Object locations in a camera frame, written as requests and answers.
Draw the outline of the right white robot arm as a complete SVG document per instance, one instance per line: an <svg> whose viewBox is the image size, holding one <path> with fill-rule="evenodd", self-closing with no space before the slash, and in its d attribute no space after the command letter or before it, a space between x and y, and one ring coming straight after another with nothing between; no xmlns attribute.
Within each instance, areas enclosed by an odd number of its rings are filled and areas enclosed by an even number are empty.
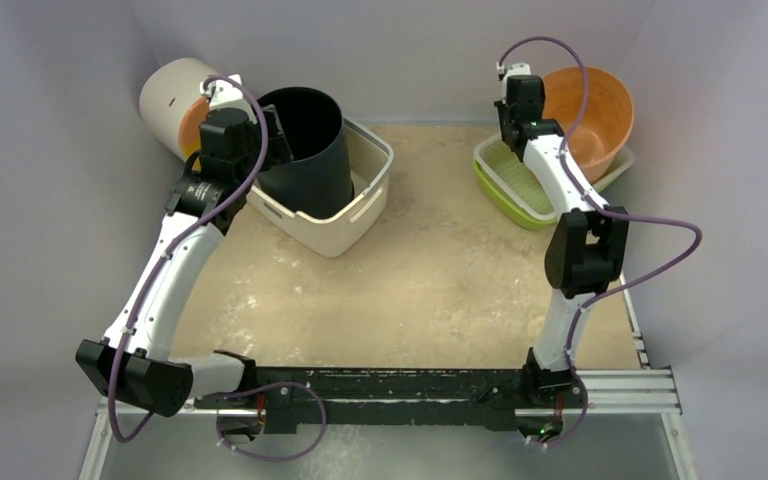
<svg viewBox="0 0 768 480"><path fill-rule="evenodd" d="M500 80L502 97L495 106L501 139L534 174L557 215L544 257L550 306L523 366L521 392L536 407L577 403L584 391L575 376L581 329L594 300L619 277L628 224L600 213L604 200L572 160L566 131L543 115L543 80L526 71L510 71Z"/></svg>

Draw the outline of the green white perforated basket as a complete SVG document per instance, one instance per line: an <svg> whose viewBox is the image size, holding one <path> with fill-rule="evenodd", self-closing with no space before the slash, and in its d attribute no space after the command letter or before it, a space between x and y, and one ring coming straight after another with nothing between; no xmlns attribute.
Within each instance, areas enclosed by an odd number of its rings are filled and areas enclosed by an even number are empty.
<svg viewBox="0 0 768 480"><path fill-rule="evenodd" d="M556 222L557 214L538 179L499 134L473 149L473 169L487 198L518 226L541 230Z"/></svg>

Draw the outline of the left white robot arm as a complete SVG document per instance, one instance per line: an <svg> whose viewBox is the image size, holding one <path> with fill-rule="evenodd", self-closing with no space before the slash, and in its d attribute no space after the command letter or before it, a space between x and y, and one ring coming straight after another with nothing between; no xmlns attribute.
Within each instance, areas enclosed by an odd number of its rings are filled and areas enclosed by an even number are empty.
<svg viewBox="0 0 768 480"><path fill-rule="evenodd" d="M254 167L267 171L293 155L276 109L265 123L237 108L210 111L199 127L202 147L186 160L170 191L161 232L122 313L99 341L84 340L76 361L109 404L122 402L163 417L191 398L220 395L232 408L257 399L253 360L227 351L173 358L184 306L207 260L246 204Z"/></svg>

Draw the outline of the tall black cylindrical bin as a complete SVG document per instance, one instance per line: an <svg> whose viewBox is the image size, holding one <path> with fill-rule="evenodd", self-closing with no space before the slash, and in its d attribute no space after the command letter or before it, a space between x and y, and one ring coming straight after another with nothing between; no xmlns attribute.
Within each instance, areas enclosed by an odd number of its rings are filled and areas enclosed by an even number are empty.
<svg viewBox="0 0 768 480"><path fill-rule="evenodd" d="M354 199L354 186L339 104L310 87L285 87L259 98L273 106L292 159L258 175L259 187L292 212L328 219Z"/></svg>

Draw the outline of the large orange plastic bucket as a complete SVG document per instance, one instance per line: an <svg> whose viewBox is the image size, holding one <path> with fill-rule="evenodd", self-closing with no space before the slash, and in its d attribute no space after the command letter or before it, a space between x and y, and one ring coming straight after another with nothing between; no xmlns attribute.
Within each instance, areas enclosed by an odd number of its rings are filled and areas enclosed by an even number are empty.
<svg viewBox="0 0 768 480"><path fill-rule="evenodd" d="M569 149L585 177L594 184L609 170L628 141L635 122L635 107L626 85L612 73L587 68L589 86L577 67L553 71L543 77L544 116L557 120L572 133Z"/></svg>

